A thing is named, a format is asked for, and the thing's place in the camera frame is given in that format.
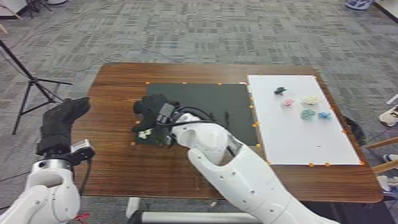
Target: white board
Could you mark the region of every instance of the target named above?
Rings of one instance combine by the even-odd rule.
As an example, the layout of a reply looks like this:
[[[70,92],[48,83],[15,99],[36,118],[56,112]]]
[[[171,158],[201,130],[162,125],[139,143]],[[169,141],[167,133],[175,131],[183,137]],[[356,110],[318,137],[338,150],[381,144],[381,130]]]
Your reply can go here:
[[[283,95],[274,91],[279,87],[288,90]],[[310,75],[249,75],[249,91],[253,93],[255,110],[260,122],[260,132],[270,164],[285,165],[359,165],[356,149],[342,132],[331,104],[320,89],[315,76]],[[318,96],[320,103],[302,103],[306,96]],[[294,99],[290,107],[285,99]],[[331,112],[331,120],[302,120],[304,109]]]

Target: dark green mat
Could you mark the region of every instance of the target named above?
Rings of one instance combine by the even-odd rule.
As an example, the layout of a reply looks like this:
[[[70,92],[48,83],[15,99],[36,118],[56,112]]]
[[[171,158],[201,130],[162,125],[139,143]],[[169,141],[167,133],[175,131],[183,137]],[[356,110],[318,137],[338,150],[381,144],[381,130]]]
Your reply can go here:
[[[240,141],[258,144],[253,128],[253,111],[247,86],[242,84],[150,84],[146,95],[164,94],[182,106],[198,107],[214,115],[217,123],[226,127]],[[137,144],[153,144],[151,139],[137,139]]]

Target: carpet floor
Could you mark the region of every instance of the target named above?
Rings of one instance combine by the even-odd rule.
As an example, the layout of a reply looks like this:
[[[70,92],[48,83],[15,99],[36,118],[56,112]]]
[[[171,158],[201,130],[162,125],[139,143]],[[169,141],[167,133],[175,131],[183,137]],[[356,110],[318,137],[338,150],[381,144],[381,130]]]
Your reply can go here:
[[[352,11],[342,0],[71,0],[52,10],[34,19],[27,13],[24,21],[2,21],[11,34],[0,33],[0,39],[32,73],[75,84],[57,89],[63,97],[86,96],[109,62],[310,65],[368,141],[398,136],[398,128],[388,129],[377,120],[398,93],[398,25],[375,7]],[[25,81],[0,57],[0,179],[27,172],[38,160],[48,108],[24,116],[11,135]],[[31,106],[41,102],[34,91]],[[397,146],[365,149],[372,165],[395,152]],[[0,207],[13,203],[24,184],[25,176],[0,182]],[[164,211],[214,209],[210,202],[192,200],[148,199],[144,204]],[[86,197],[89,223],[123,223],[125,206],[127,198]]]

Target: camera stand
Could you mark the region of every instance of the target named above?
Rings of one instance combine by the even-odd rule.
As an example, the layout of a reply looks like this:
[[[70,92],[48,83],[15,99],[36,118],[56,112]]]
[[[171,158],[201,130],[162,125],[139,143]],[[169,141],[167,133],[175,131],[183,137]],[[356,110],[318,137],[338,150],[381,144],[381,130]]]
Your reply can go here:
[[[0,40],[0,47],[4,48],[4,51],[22,69],[22,72],[25,74],[25,77],[29,78],[29,86],[27,86],[27,91],[25,91],[25,96],[24,96],[24,101],[22,101],[22,107],[20,107],[20,112],[18,112],[18,117],[16,117],[16,124],[15,124],[15,129],[13,129],[13,135],[16,135],[16,130],[18,130],[18,126],[20,126],[20,121],[22,121],[22,116],[31,113],[36,109],[40,109],[43,106],[47,106],[50,103],[57,103],[56,98],[63,101],[63,98],[57,96],[57,94],[52,92],[52,90],[41,85],[41,82],[50,82],[56,84],[64,84],[64,85],[71,85],[71,83],[68,82],[59,82],[48,79],[40,79],[38,77],[34,77],[34,75],[31,74],[13,52],[9,47],[4,44],[4,41]],[[25,110],[25,106],[27,106],[27,100],[29,100],[29,94],[31,94],[31,89],[32,87],[36,87],[40,89],[40,92],[47,98],[47,102],[43,104],[40,104],[36,107],[32,107],[31,109]]]

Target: pink toy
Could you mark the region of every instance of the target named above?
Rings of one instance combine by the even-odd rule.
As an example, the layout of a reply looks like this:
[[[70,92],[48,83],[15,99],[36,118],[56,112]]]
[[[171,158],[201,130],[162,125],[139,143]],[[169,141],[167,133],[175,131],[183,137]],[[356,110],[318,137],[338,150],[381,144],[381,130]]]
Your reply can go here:
[[[292,104],[294,104],[294,102],[295,102],[295,100],[286,99],[286,100],[285,100],[285,103],[283,103],[283,104],[285,104],[285,106],[286,106],[286,107],[290,107],[290,106],[292,106]]]

